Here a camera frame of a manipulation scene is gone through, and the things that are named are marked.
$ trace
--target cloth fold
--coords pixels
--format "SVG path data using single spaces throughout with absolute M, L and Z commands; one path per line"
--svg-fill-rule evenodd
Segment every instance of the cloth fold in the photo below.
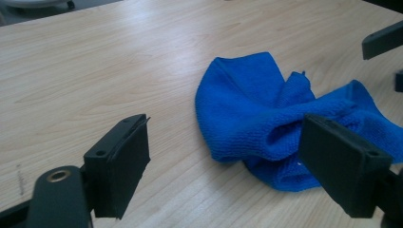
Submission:
M 284 82 L 268 52 L 216 58 L 201 80 L 195 106 L 212 158 L 243 161 L 278 190 L 319 186 L 297 158 L 305 113 L 337 121 L 403 162 L 403 128 L 382 116 L 362 83 L 351 81 L 316 98 L 304 73 L 293 72 Z

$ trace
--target table surface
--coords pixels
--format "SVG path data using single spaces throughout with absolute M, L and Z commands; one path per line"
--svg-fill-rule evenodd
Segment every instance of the table surface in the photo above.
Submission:
M 403 125 L 393 91 L 403 47 L 364 61 L 360 45 L 402 19 L 359 0 L 127 0 L 2 27 L 0 210 L 146 113 L 152 161 L 124 218 L 96 218 L 97 228 L 379 227 L 379 210 L 352 219 L 321 188 L 279 192 L 241 162 L 213 161 L 194 97 L 215 57 L 269 51 L 284 78 L 305 70 L 317 96 L 358 79 Z

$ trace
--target scratch on table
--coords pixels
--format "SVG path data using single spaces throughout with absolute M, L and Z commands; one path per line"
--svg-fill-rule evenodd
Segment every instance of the scratch on table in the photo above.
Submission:
M 17 177 L 18 177 L 18 185 L 20 187 L 20 196 L 24 196 L 25 193 L 25 189 L 24 189 L 24 178 L 23 175 L 21 173 L 21 164 L 17 164 Z

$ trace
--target blue cloth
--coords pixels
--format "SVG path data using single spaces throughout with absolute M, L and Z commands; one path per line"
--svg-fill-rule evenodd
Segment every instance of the blue cloth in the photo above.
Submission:
M 267 53 L 216 58 L 196 95 L 199 127 L 212 158 L 244 161 L 260 180 L 282 191 L 319 186 L 297 158 L 301 122 L 315 113 L 353 130 L 403 161 L 403 129 L 376 108 L 363 84 L 351 81 L 318 99 L 304 74 L 284 82 Z

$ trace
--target floor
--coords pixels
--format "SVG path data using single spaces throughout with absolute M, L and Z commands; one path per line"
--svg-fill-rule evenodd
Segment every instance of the floor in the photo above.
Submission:
M 69 9 L 67 4 L 59 4 L 54 7 L 41 9 L 17 9 L 6 6 L 3 1 L 0 0 L 0 14 L 3 14 L 6 25 L 12 25 L 16 23 L 67 13 L 73 10 L 83 10 L 98 7 L 118 1 L 121 0 L 73 0 L 75 4 L 75 9 Z

